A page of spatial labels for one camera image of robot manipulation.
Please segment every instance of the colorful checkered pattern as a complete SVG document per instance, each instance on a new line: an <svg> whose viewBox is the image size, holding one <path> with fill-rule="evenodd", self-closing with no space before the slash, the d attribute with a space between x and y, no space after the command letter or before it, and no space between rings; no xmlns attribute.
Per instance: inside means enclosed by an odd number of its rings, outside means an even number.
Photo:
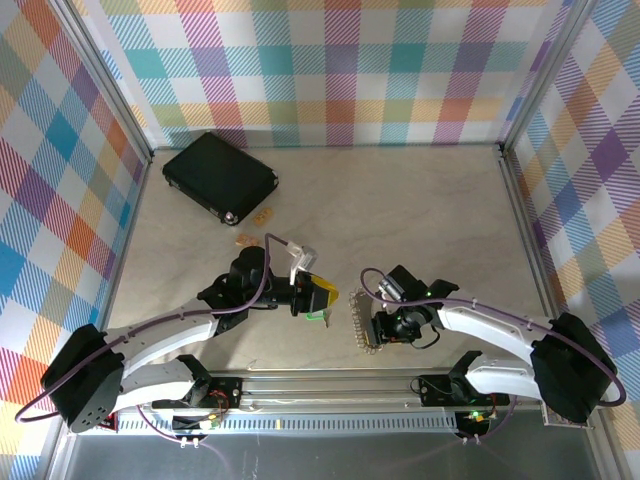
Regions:
<svg viewBox="0 0 640 480"><path fill-rule="evenodd" d="M601 0L516 153L520 186L563 308L614 358L613 410L640 477L640 3Z"/></svg>
<svg viewBox="0 0 640 480"><path fill-rule="evenodd" d="M76 0L148 136L172 147L209 129L251 147L495 142L560 3Z"/></svg>
<svg viewBox="0 0 640 480"><path fill-rule="evenodd" d="M49 422L13 417L69 332L100 317L143 161L45 0L0 12L0 478L21 480Z"/></svg>

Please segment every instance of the green object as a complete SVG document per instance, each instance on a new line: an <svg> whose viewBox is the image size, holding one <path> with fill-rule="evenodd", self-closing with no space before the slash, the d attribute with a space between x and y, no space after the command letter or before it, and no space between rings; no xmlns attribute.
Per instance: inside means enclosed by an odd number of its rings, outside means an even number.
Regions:
<svg viewBox="0 0 640 480"><path fill-rule="evenodd" d="M307 320L309 320L310 322L315 322L316 320L324 320L325 318L326 318L326 313L324 310L307 313Z"/></svg>

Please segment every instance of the black bracket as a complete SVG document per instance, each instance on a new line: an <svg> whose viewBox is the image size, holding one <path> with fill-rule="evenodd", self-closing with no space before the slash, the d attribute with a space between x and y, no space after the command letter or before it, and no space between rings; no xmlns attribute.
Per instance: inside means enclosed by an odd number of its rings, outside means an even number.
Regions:
<svg viewBox="0 0 640 480"><path fill-rule="evenodd" d="M470 401L464 401L452 395L451 379L448 375L421 375L417 377L420 403L423 407L493 407L491 395L474 395ZM509 405L509 395L498 393L496 406Z"/></svg>
<svg viewBox="0 0 640 480"><path fill-rule="evenodd" d="M483 435L486 435L489 432L489 428L491 428L491 422L487 421L487 419L482 422L477 422L476 420L469 418L469 415L466 413L456 412L455 415L458 433L455 433L454 435L460 438L469 438L474 435L482 437Z"/></svg>
<svg viewBox="0 0 640 480"><path fill-rule="evenodd" d="M229 400L229 408L239 408L242 399L242 378L240 377L211 377L207 393L194 404L187 404L183 400L156 400L151 404L154 410L180 410L203 408L214 410L220 408L219 396L214 391L222 392Z"/></svg>

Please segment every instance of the yellow object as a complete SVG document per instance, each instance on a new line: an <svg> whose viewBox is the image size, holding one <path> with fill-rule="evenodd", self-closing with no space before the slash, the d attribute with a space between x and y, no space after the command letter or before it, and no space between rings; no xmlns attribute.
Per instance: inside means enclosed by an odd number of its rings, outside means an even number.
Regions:
<svg viewBox="0 0 640 480"><path fill-rule="evenodd" d="M273 217L273 210L269 207L263 208L260 213L253 217L253 223L261 227L267 223L271 217Z"/></svg>
<svg viewBox="0 0 640 480"><path fill-rule="evenodd" d="M324 278L311 274L311 281L318 285L320 288L329 292L329 299L327 300L327 307L330 307L340 297L340 292L335 285L327 282Z"/></svg>
<svg viewBox="0 0 640 480"><path fill-rule="evenodd" d="M260 245L260 240L256 237L241 233L236 238L236 245L238 245L239 247L256 247Z"/></svg>

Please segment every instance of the cable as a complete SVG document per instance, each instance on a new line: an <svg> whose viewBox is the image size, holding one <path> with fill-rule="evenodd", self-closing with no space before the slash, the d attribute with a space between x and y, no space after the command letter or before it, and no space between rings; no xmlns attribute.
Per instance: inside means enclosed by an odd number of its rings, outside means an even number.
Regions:
<svg viewBox="0 0 640 480"><path fill-rule="evenodd" d="M518 397L514 396L513 399L511 400L511 405L509 405L509 410L507 410L507 414L504 416L502 421L493 430L488 431L487 433L485 433L481 437L483 439L491 438L496 433L498 433L500 430L502 430L505 427L505 425L509 422L509 419L512 417L513 411L516 409L516 404L517 403L518 403Z"/></svg>
<svg viewBox="0 0 640 480"><path fill-rule="evenodd" d="M203 415L199 418L196 418L195 420L193 420L191 423L185 423L184 425L180 426L181 430L188 430L190 428L196 427L198 425L200 425L200 422L204 421L204 420L208 420L211 415L215 415L216 413L218 415L220 415L220 423L223 422L224 420L224 415L229 411L229 408L231 408L231 403L229 402L229 397L227 396L226 393L224 393L223 391L220 390L213 390L211 391L211 393L209 393L210 397L215 396L216 400L218 401L218 411L214 411L211 410L209 413L207 413L206 415ZM222 408L222 401L220 400L220 398L224 399L224 401L226 402L226 408Z"/></svg>
<svg viewBox="0 0 640 480"><path fill-rule="evenodd" d="M440 390L438 387L436 387L433 383L429 382L428 380L425 380L424 378L418 376L418 377L413 377L411 379L411 382L409 382L409 388L411 389L411 391L413 393L415 393L416 395L420 395L420 392L416 391L413 388L413 382L415 382L416 380L422 380L424 383L426 383L427 385L429 385L431 388L433 388L434 390L437 390L438 392L442 393L443 395L453 395L453 392L445 392L444 390Z"/></svg>
<svg viewBox="0 0 640 480"><path fill-rule="evenodd" d="M409 343L409 345L411 345L416 350L426 350L429 347L433 347L440 340L440 332L436 330L436 327L434 327L433 325L431 325L431 330L433 330L433 333L436 334L436 338L433 339L431 342L427 343L426 345L421 345L420 347L416 347L414 345L415 342L411 342Z"/></svg>
<svg viewBox="0 0 640 480"><path fill-rule="evenodd" d="M182 445L182 442L180 440L178 440L176 437L174 437L173 435L169 435L168 433L163 432L158 427L156 427L153 424L153 422L151 422L151 420L149 420L147 418L147 416L144 414L144 412L142 411L142 408L140 408L140 405L136 405L136 408L138 409L138 414L142 418L142 421L144 423L146 423L147 426L151 430L153 430L155 433L160 435L165 440L169 440L170 442L178 443L178 444ZM218 456L218 458L220 459L220 461L222 462L222 464L224 465L225 469L227 470L227 473L231 474L231 465L229 465L229 462L227 461L227 459L224 458L224 455L222 455L222 453L220 451L218 451L218 449L216 447L204 443L204 440L201 441L201 442L198 442L198 446L204 447L207 450L211 450L213 453L215 453Z"/></svg>
<svg viewBox="0 0 640 480"><path fill-rule="evenodd" d="M27 411L29 411L31 408L33 408L34 405L40 403L46 397L48 397L53 392L55 392L60 387L62 387L62 385L67 383L80 370L82 370L85 366L87 366L93 360L95 360L105 352L108 352L113 347L127 341L129 338L136 336L140 332L144 332L145 330L148 330L149 328L153 328L157 325L162 325L163 323L170 322L177 319L182 319L185 317L192 317L195 315L203 315L203 314L226 315L228 313L238 313L250 308L260 298L260 295L262 294L262 291L264 290L264 286L267 282L267 277L269 275L269 264L271 262L271 257L269 255L269 240L274 240L278 243L281 243L282 245L287 245L287 242L285 240L282 240L280 237L277 237L271 233L265 234L264 236L264 267L262 272L262 279L260 280L260 285L258 285L258 289L256 290L256 293L253 295L253 297L249 299L247 303L239 307L233 307L233 308L225 308L225 309L218 309L218 310L214 310L214 309L191 310L191 311L182 312L182 313L175 313L173 315L167 315L166 317L160 317L154 320L150 320L132 330L129 330L125 335L121 335L120 337L116 338L112 342L109 342L108 344L104 345L102 348L99 348L98 350L93 352L91 355L84 358L80 363L75 365L71 370L69 370L66 374L64 374L56 382L54 382L53 385L51 385L48 388L45 388L38 396L36 396L33 400L29 401L24 407L18 410L18 413L16 413L16 416L15 416L15 421L18 423L31 423L31 422L38 422L41 420L47 420L49 418L59 415L59 412L52 412L46 415L38 415L35 417L23 418L24 414Z"/></svg>
<svg viewBox="0 0 640 480"><path fill-rule="evenodd" d="M493 402L493 408L491 409L491 415L494 415L498 412L498 399L496 398L496 394L491 394L491 401Z"/></svg>
<svg viewBox="0 0 640 480"><path fill-rule="evenodd" d="M513 401L511 403L511 407L509 408L509 411L507 412L507 415L505 416L505 418L502 420L502 422L500 422L500 424L494 429L494 430L490 430L488 431L486 434L482 435L479 438L482 438L483 440L492 436L494 434L494 432L499 431L499 429L504 428L504 425L506 424L507 420L511 417L511 415L513 414L513 409L515 409L515 405L516 405L516 401L517 401L517 397L513 398ZM412 464L418 463L418 462L424 462L425 460L433 457L434 455L443 452L444 450L451 448L453 446L456 445L465 445L466 443L468 443L469 439L473 439L474 437L466 432L460 431L458 430L462 435L464 435L466 437L466 441L463 440L462 442L460 442L460 437L458 437L455 432L452 432L454 435L456 435L456 440L453 440L449 443L445 443L444 445L441 445L439 447L433 448L431 450L428 450L427 452L420 454L420 455L416 455L414 457L411 458L407 458L407 457L403 457L401 460L390 463L390 462L385 462L383 465L381 465L379 467L379 470L383 473L383 474L396 474L398 472L398 469L400 468L407 468ZM483 441L481 442L479 445L477 443L475 443L477 446L482 447L487 449L488 446L487 444ZM491 453L492 455L495 455L495 452L493 452L492 450L488 450L489 453Z"/></svg>
<svg viewBox="0 0 640 480"><path fill-rule="evenodd" d="M423 299L423 300L415 300L412 302L395 302L392 300L383 300L380 297L378 297L375 294L375 292L373 292L369 287L367 287L364 281L364 277L369 272L376 272L382 275L383 278L386 278L386 275L382 270L378 268L373 268L373 267L365 268L364 270L362 270L362 272L360 272L360 283L362 283L363 290L366 292L367 295L369 295L371 298L379 302L384 302L389 305L397 305L399 307L417 307L419 305L428 305L433 303L440 303L442 305L449 305L452 307L456 307L456 306L471 307L472 309L477 311L484 310L484 313L487 313L487 314L497 314L501 316L503 319L509 320L511 323L519 324L526 327L528 330L536 330L538 332L544 333L545 335L550 335L552 337L555 337L558 340L569 345L571 348L576 350L578 353L582 354L584 357L586 357L591 363L593 363L596 367L598 367L607 377L609 377L609 380L611 380L611 382L618 389L618 393L620 396L617 400L614 400L611 402L601 400L600 402L598 402L598 405L600 405L601 407L617 407L627 401L627 391L625 390L624 385L622 385L622 382L616 376L616 374L613 373L611 370L609 370L609 368L607 368L607 366L604 363L602 363L594 354L592 354L590 351L585 349L582 345L579 345L578 343L574 342L570 338L567 338L564 335L558 332L555 332L549 328L543 327L542 325L538 325L537 323L533 323L528 320L525 320L524 318L520 318L517 315L513 315L509 312L505 312L498 308L490 307L489 305L483 305L481 303L477 303L475 300L471 301L471 300L463 300L458 298L455 298L455 299L454 298L430 298L430 299Z"/></svg>

